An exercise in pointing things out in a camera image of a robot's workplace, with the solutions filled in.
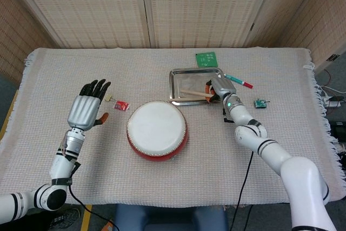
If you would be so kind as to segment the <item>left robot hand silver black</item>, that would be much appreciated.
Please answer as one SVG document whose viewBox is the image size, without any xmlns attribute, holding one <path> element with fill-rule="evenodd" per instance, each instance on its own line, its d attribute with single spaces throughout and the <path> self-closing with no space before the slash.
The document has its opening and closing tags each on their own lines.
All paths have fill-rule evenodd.
<svg viewBox="0 0 346 231">
<path fill-rule="evenodd" d="M 72 104 L 67 119 L 71 128 L 88 131 L 94 126 L 102 125 L 108 119 L 108 113 L 104 113 L 100 118 L 97 118 L 97 114 L 110 85 L 111 82 L 102 79 L 94 80 L 82 87 Z"/>
</svg>

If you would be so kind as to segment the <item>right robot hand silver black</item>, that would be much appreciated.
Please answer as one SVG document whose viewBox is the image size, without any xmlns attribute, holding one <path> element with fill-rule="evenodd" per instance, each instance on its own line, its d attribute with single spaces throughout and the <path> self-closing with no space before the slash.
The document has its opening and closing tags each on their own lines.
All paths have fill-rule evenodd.
<svg viewBox="0 0 346 231">
<path fill-rule="evenodd" d="M 211 94 L 211 97 L 207 97 L 206 101 L 212 103 L 215 101 L 224 101 L 226 97 L 231 94 L 236 94 L 236 88 L 232 82 L 223 77 L 214 77 L 207 81 L 205 85 L 205 93 Z"/>
</svg>

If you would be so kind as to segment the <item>rectangular metal tray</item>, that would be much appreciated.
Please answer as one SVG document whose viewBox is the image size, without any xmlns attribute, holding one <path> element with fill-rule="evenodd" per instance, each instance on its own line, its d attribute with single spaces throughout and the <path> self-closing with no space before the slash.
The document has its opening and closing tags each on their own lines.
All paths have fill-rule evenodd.
<svg viewBox="0 0 346 231">
<path fill-rule="evenodd" d="M 181 93 L 180 90 L 191 90 L 204 93 L 205 84 L 207 81 L 214 77 L 223 76 L 223 71 L 217 67 L 206 67 L 206 68 L 185 68 L 185 69 L 173 69 L 169 74 L 169 87 L 170 87 L 170 98 L 184 98 L 192 97 L 198 98 L 201 96 L 189 95 Z M 207 104 L 204 102 L 172 102 L 173 105 L 202 105 Z"/>
</svg>

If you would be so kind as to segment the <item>red and white drum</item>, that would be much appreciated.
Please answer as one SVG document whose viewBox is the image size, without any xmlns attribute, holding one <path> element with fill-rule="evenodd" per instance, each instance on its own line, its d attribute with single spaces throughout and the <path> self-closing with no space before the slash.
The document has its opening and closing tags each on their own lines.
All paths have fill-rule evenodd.
<svg viewBox="0 0 346 231">
<path fill-rule="evenodd" d="M 163 101 L 138 107 L 126 126 L 127 140 L 140 157 L 154 162 L 172 159 L 188 141 L 188 125 L 182 112 Z"/>
</svg>

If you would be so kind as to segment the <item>green marker with red cap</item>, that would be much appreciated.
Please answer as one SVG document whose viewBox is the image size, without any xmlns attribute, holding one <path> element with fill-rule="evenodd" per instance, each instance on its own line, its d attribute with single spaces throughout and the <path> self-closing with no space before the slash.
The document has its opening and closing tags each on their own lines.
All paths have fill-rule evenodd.
<svg viewBox="0 0 346 231">
<path fill-rule="evenodd" d="M 245 87 L 247 87 L 249 89 L 253 88 L 252 84 L 250 84 L 250 83 L 248 83 L 246 81 L 240 80 L 239 78 L 236 78 L 234 76 L 231 76 L 231 75 L 228 75 L 228 74 L 224 74 L 224 77 L 229 79 L 229 80 L 231 80 L 231 81 L 233 81 L 233 82 L 235 82 L 235 83 L 237 83 L 237 84 L 243 85 L 243 86 L 245 86 Z"/>
</svg>

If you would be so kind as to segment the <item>green circuit board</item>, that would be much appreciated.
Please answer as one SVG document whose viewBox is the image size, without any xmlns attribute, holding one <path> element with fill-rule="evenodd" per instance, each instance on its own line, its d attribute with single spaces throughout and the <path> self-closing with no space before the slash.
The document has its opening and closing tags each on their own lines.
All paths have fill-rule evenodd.
<svg viewBox="0 0 346 231">
<path fill-rule="evenodd" d="M 199 68 L 218 67 L 215 52 L 202 52 L 195 54 L 197 66 Z"/>
</svg>

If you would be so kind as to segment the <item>small red packet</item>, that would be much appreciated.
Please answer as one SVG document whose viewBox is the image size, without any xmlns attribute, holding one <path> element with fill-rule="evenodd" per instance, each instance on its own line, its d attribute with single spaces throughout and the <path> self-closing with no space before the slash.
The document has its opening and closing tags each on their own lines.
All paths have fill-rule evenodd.
<svg viewBox="0 0 346 231">
<path fill-rule="evenodd" d="M 114 104 L 114 109 L 120 111 L 127 111 L 130 107 L 130 104 L 124 101 L 116 101 Z"/>
</svg>

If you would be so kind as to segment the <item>small green toy tank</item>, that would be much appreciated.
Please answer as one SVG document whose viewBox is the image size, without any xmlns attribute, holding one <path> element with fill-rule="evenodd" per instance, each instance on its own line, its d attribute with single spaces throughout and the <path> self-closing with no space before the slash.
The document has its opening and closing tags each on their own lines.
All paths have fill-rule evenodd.
<svg viewBox="0 0 346 231">
<path fill-rule="evenodd" d="M 265 109 L 265 108 L 267 108 L 268 103 L 270 103 L 270 101 L 258 98 L 256 100 L 254 100 L 254 108 L 255 109 Z"/>
</svg>

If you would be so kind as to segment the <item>beige woven tablecloth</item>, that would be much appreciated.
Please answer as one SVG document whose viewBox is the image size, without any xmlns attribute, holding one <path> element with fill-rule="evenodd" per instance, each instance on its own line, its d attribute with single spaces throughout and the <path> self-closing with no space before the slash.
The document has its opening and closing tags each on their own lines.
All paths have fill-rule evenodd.
<svg viewBox="0 0 346 231">
<path fill-rule="evenodd" d="M 318 166 L 331 200 L 346 195 L 333 140 L 323 116 L 310 52 L 304 48 L 223 48 L 215 51 L 224 73 L 250 82 L 236 87 L 252 114 L 293 156 Z M 73 193 L 86 204 L 160 207 L 287 202 L 282 181 L 256 154 L 239 146 L 221 104 L 182 106 L 189 129 L 172 160 L 151 162 L 129 146 L 126 124 L 148 101 L 168 100 L 173 69 L 196 67 L 195 49 L 46 49 L 26 59 L 14 112 L 0 143 L 0 194 L 50 182 L 49 171 L 68 129 L 68 113 L 82 86 L 111 82 L 108 93 L 128 102 L 118 111 L 102 102 L 108 120 L 86 132 Z M 270 101 L 255 109 L 254 100 Z"/>
</svg>

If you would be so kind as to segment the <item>woven folding screen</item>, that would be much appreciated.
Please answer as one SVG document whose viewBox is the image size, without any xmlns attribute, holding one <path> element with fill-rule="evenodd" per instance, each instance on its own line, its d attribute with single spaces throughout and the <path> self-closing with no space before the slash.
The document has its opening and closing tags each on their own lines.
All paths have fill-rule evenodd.
<svg viewBox="0 0 346 231">
<path fill-rule="evenodd" d="M 346 0 L 0 0 L 0 75 L 36 48 L 301 47 L 346 52 Z"/>
</svg>

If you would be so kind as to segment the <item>black sneaker shoe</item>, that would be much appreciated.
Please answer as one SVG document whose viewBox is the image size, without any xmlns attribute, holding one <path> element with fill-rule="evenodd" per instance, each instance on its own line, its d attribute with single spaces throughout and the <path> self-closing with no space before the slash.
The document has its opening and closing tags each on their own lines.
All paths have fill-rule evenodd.
<svg viewBox="0 0 346 231">
<path fill-rule="evenodd" d="M 78 208 L 70 208 L 55 216 L 49 228 L 50 229 L 66 229 L 76 222 L 81 216 L 81 211 Z"/>
</svg>

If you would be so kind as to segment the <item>white power strip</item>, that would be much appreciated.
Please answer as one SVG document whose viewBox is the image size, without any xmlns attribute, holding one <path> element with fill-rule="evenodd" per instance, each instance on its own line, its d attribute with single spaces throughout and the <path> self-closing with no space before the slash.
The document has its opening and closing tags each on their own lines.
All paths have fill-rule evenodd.
<svg viewBox="0 0 346 231">
<path fill-rule="evenodd" d="M 337 100 L 333 100 L 333 97 L 323 97 L 323 106 L 325 108 L 338 108 L 341 106 L 341 102 Z"/>
</svg>

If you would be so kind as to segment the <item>black box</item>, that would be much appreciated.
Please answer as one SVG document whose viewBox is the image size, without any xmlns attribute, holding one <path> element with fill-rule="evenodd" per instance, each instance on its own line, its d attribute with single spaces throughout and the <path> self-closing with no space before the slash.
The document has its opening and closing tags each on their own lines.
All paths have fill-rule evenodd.
<svg viewBox="0 0 346 231">
<path fill-rule="evenodd" d="M 339 142 L 346 143 L 346 121 L 330 121 L 331 135 Z"/>
</svg>

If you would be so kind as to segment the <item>blue padded seat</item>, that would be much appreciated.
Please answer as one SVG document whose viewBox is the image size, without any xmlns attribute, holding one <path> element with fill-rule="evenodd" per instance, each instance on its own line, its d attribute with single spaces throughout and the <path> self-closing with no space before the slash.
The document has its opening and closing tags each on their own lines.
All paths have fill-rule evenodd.
<svg viewBox="0 0 346 231">
<path fill-rule="evenodd" d="M 229 231 L 222 206 L 164 208 L 117 204 L 113 231 Z"/>
</svg>

